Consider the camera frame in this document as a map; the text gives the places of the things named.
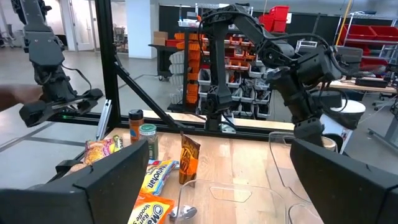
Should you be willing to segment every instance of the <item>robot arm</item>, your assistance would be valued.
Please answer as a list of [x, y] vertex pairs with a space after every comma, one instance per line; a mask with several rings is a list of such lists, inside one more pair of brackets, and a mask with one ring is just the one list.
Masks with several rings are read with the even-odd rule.
[[268, 76], [268, 82], [282, 95], [285, 106], [292, 113], [296, 138], [323, 146], [320, 122], [322, 109], [309, 89], [320, 82], [341, 78], [333, 49], [325, 42], [315, 52], [301, 57], [286, 41], [286, 37], [274, 37], [246, 13], [242, 6], [230, 5], [209, 11], [201, 21], [210, 45], [211, 89], [207, 96], [206, 129], [219, 129], [222, 114], [231, 106], [231, 93], [226, 86], [224, 68], [224, 38], [228, 26], [235, 24], [254, 44], [263, 64], [279, 71]]
[[48, 120], [55, 113], [77, 105], [77, 114], [88, 112], [103, 96], [99, 89], [90, 89], [78, 95], [70, 85], [70, 78], [62, 69], [65, 60], [63, 44], [45, 25], [45, 14], [50, 9], [43, 1], [12, 0], [14, 11], [18, 13], [24, 26], [24, 50], [34, 68], [34, 79], [43, 88], [45, 101], [24, 105], [19, 114], [26, 126], [32, 127]]

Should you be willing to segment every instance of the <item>green label jar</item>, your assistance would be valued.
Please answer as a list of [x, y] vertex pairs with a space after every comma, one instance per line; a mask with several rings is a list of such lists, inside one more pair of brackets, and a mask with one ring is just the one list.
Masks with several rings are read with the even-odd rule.
[[139, 139], [148, 140], [149, 159], [158, 159], [159, 150], [157, 145], [156, 126], [154, 124], [143, 124], [139, 126]]

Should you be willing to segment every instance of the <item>chip bag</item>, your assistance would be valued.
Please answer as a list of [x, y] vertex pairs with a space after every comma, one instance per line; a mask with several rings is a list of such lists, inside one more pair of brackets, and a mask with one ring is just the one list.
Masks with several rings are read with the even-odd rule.
[[151, 161], [147, 167], [141, 191], [160, 195], [167, 178], [177, 164], [178, 161]]
[[127, 224], [165, 223], [173, 207], [173, 200], [139, 192]]
[[178, 181], [185, 184], [197, 177], [200, 144], [181, 133], [180, 173]]
[[87, 141], [84, 163], [92, 165], [95, 161], [117, 152], [122, 148], [123, 142], [119, 136], [113, 136], [111, 139], [100, 141]]

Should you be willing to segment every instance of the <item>cardboard box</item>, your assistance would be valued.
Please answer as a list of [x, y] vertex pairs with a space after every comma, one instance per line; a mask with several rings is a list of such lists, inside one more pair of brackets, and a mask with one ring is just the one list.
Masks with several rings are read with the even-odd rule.
[[166, 45], [166, 40], [169, 38], [167, 32], [155, 31], [154, 32], [154, 45]]

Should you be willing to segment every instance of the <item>wooden tabletop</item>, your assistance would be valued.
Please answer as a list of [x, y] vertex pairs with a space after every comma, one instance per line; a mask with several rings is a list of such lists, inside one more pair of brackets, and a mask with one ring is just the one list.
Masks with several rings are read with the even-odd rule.
[[[171, 113], [166, 112], [169, 114], [173, 119], [176, 121], [194, 121], [194, 122], [201, 122], [204, 123], [205, 121], [197, 118], [194, 115], [190, 114], [183, 114], [183, 113]], [[158, 115], [150, 110], [144, 110], [144, 117], [145, 118], [159, 118]], [[277, 122], [277, 121], [259, 121], [254, 119], [235, 119], [235, 125], [237, 126], [247, 126], [247, 127], [254, 127], [254, 128], [269, 128], [269, 129], [279, 129], [284, 131], [293, 131], [294, 125], [292, 123], [285, 123], [285, 122]]]
[[[149, 111], [145, 112], [146, 117], [152, 115]], [[264, 121], [264, 125], [273, 124]], [[130, 145], [128, 129], [114, 129], [107, 138], [115, 134], [123, 138], [124, 146]], [[158, 133], [158, 137], [159, 160], [179, 161], [181, 136]], [[319, 218], [312, 215], [316, 213], [313, 206], [295, 196], [299, 194], [306, 197], [306, 194], [305, 191], [299, 192], [303, 189], [290, 161], [290, 146], [272, 143], [272, 152], [276, 152], [272, 156], [269, 142], [191, 135], [189, 137], [201, 144], [197, 180], [209, 182], [197, 182], [195, 186], [185, 186], [182, 190], [181, 205], [194, 206], [198, 210], [187, 223], [285, 223], [284, 209], [288, 211], [289, 207], [297, 203], [305, 206], [298, 207], [304, 208], [304, 211], [292, 210], [295, 212], [292, 214], [295, 220], [293, 224], [321, 223]], [[284, 178], [287, 178], [284, 182], [287, 186], [282, 183], [273, 158], [284, 171]], [[178, 171], [174, 170], [160, 196], [175, 200], [177, 206], [181, 187], [178, 182]], [[267, 189], [274, 190], [283, 199]]]
[[340, 80], [333, 81], [330, 87], [345, 89], [345, 90], [358, 90], [358, 91], [375, 91], [380, 93], [397, 93], [397, 90], [393, 87], [377, 88], [368, 86], [358, 86], [355, 85], [355, 80]]

